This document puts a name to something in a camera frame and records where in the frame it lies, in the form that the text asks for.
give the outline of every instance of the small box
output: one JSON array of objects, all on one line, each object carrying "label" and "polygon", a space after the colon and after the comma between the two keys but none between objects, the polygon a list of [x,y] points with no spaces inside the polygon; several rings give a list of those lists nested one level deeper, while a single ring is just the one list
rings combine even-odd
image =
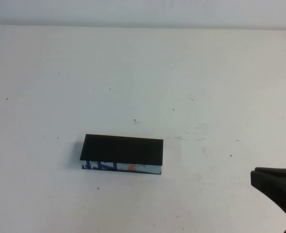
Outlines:
[{"label": "small box", "polygon": [[161,174],[163,140],[86,134],[82,169]]}]

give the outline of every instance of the black top of box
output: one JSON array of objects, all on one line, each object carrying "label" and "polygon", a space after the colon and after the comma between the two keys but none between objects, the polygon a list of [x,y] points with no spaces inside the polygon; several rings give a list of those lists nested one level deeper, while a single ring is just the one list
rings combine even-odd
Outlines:
[{"label": "black top of box", "polygon": [[162,165],[163,140],[86,134],[80,160]]}]

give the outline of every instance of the white wall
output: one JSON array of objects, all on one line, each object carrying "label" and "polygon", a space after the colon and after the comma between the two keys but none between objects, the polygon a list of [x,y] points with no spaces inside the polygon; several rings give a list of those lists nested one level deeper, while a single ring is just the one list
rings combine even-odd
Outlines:
[{"label": "white wall", "polygon": [[0,0],[0,24],[286,29],[286,0]]}]

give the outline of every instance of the orange marking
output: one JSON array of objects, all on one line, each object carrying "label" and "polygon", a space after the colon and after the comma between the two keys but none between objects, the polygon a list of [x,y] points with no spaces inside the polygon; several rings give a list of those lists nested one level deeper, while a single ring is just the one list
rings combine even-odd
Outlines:
[{"label": "orange marking", "polygon": [[128,170],[129,171],[136,171],[137,170],[137,166],[135,164],[128,164]]}]

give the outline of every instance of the white background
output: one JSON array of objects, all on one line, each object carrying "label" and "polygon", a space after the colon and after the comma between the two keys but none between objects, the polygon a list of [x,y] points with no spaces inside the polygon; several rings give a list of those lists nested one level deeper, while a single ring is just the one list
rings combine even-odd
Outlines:
[{"label": "white background", "polygon": [[[82,170],[86,133],[163,138],[162,175]],[[286,168],[286,31],[0,26],[0,233],[283,232],[256,166]]]},{"label": "white background", "polygon": [[286,29],[286,0],[0,0],[0,24]]}]

